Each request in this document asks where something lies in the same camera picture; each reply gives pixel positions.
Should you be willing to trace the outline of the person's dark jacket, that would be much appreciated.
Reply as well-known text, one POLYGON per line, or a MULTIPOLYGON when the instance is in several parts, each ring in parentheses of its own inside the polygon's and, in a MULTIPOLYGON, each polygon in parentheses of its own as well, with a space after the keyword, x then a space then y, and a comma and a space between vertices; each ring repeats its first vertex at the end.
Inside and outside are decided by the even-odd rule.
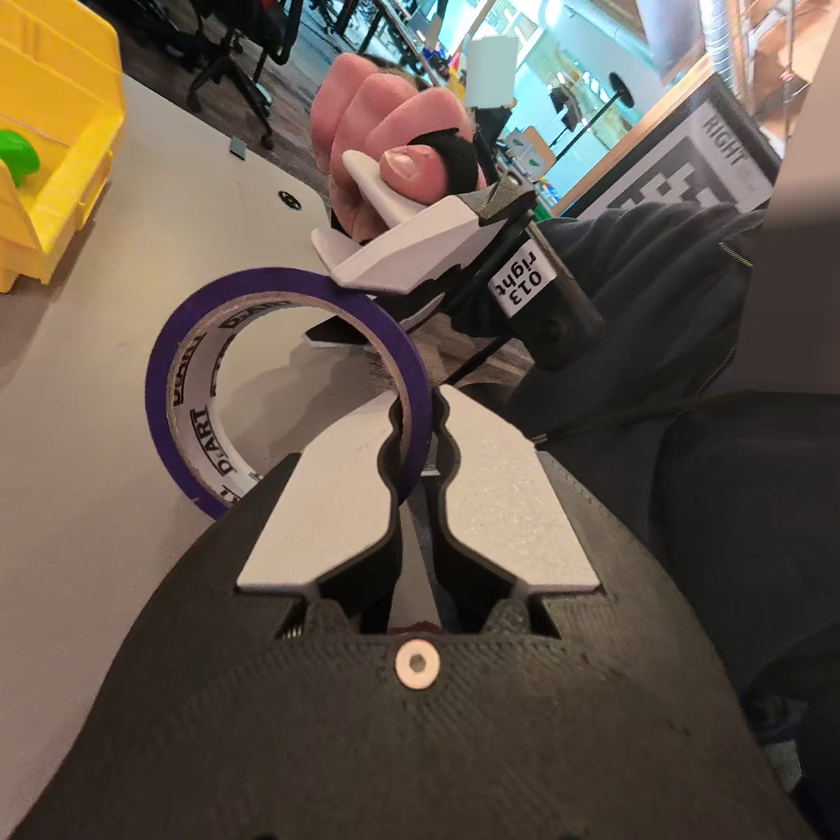
POLYGON ((644 203, 542 223, 605 327, 563 369, 534 365, 502 416, 530 438, 552 437, 697 393, 736 342, 766 212, 644 203))

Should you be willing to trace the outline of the person's right hand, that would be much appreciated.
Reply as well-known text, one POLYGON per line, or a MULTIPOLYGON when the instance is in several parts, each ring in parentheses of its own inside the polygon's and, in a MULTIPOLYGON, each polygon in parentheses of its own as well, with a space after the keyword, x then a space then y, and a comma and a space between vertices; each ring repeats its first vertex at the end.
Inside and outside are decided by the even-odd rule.
POLYGON ((365 244, 387 230, 343 162, 369 156, 387 186, 432 205, 487 186, 478 162, 476 125, 446 87, 424 87, 383 59, 342 54, 311 105, 311 145, 329 177, 332 225, 365 244))

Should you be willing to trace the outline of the purple tape roll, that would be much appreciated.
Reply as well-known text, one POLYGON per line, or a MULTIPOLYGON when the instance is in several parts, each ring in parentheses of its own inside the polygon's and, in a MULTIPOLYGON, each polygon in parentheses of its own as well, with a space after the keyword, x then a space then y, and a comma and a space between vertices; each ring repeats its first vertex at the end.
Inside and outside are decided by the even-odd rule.
POLYGON ((434 399, 424 362, 400 324, 362 291, 288 267, 244 269, 199 288, 173 311, 154 343, 145 411, 161 462, 183 494, 220 519, 262 479, 236 451, 217 416, 217 377, 233 341, 282 309, 317 308, 354 327, 391 373, 402 405, 399 501, 417 483, 431 445, 434 399))

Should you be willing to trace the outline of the black office chair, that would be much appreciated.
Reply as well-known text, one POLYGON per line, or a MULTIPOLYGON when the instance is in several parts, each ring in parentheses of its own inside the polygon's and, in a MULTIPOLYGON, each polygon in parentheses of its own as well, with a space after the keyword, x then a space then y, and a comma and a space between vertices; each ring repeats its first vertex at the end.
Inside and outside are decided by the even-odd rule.
POLYGON ((191 1, 190 6, 196 15, 200 36, 204 35, 204 21, 210 17, 215 17, 225 31, 218 44, 208 44, 206 64, 186 93, 187 108, 199 113, 202 110, 199 90, 209 81, 219 83, 223 78, 229 79, 263 127, 259 139, 261 146, 271 151, 274 132, 268 120, 270 105, 258 89, 257 80, 267 59, 280 67, 288 63, 298 38, 303 2, 292 1, 289 9, 285 2, 262 1, 191 1), (240 39, 246 39, 260 49, 253 77, 245 73, 234 57, 234 44, 240 39))

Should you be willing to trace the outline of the person's dark trousers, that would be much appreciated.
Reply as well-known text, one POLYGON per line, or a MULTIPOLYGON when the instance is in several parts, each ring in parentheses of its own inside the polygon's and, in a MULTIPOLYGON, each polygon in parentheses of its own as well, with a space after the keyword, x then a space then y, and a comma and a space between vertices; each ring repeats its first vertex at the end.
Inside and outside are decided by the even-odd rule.
POLYGON ((536 437, 652 550, 760 732, 838 761, 838 394, 717 392, 536 437))

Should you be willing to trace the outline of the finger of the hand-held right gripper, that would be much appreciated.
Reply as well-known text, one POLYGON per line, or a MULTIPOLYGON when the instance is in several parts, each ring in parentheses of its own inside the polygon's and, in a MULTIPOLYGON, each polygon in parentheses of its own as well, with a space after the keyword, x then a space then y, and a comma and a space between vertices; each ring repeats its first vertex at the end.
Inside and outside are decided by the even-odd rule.
MULTIPOLYGON (((395 314, 383 310, 392 320, 396 321, 408 335, 420 329, 435 315, 435 308, 426 308, 414 313, 411 317, 398 319, 395 314)), ((372 341, 353 324, 335 316, 310 328, 304 338, 312 347, 371 347, 372 341)))
POLYGON ((470 265, 506 223, 480 225, 465 202, 448 196, 367 245, 330 228, 314 230, 311 244, 340 287, 406 295, 451 268, 470 265))

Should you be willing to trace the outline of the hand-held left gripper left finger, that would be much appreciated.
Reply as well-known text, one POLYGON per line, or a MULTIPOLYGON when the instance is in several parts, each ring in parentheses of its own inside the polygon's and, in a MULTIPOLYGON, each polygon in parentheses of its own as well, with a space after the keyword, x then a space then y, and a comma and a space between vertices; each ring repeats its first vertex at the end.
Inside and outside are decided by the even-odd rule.
POLYGON ((282 488, 268 476, 238 508, 250 544, 235 579, 249 608, 336 602, 363 633, 384 633, 403 569, 392 477, 400 466, 400 402, 384 392, 315 437, 282 488))

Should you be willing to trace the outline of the green plastic object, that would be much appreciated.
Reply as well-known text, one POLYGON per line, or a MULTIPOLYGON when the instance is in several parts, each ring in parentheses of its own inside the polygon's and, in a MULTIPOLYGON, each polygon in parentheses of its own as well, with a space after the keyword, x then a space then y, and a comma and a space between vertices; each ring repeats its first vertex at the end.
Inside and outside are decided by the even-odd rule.
POLYGON ((8 168, 16 188, 21 187, 31 175, 38 174, 41 168, 33 144, 23 134, 10 129, 1 130, 1 160, 8 168))

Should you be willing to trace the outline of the yellow plastic bin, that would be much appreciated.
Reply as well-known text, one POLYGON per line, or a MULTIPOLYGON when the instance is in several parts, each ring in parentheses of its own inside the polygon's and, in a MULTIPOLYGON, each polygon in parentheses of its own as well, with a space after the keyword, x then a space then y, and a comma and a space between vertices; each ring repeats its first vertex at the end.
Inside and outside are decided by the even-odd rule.
POLYGON ((38 174, 16 188, 1 162, 1 292, 49 284, 88 223, 125 120, 114 28, 80 2, 1 2, 1 129, 24 135, 38 174))

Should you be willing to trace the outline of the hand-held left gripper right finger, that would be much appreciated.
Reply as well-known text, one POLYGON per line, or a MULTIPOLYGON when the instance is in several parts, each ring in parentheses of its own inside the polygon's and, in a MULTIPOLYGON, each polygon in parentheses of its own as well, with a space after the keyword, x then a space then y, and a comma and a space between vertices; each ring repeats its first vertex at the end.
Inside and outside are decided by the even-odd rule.
POLYGON ((602 596, 602 581, 540 459, 515 426, 452 385, 434 394, 434 573, 461 632, 513 602, 547 632, 549 604, 602 596))

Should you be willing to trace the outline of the black floor lamp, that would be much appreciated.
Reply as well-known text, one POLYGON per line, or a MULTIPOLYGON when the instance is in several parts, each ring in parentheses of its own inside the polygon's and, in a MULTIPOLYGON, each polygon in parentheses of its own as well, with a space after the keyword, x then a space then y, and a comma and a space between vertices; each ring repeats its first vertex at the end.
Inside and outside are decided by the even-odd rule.
POLYGON ((627 88, 626 83, 622 78, 620 78, 616 73, 612 72, 609 74, 609 87, 612 89, 613 94, 609 99, 605 100, 605 103, 599 109, 599 111, 591 117, 591 119, 584 119, 582 116, 579 116, 578 123, 583 126, 583 128, 574 135, 573 139, 567 143, 567 145, 562 149, 561 152, 556 154, 556 159, 562 159, 569 150, 586 134, 593 131, 594 126, 597 124, 598 120, 613 106, 616 102, 621 102, 622 105, 627 109, 634 108, 634 98, 631 95, 630 90, 627 88))

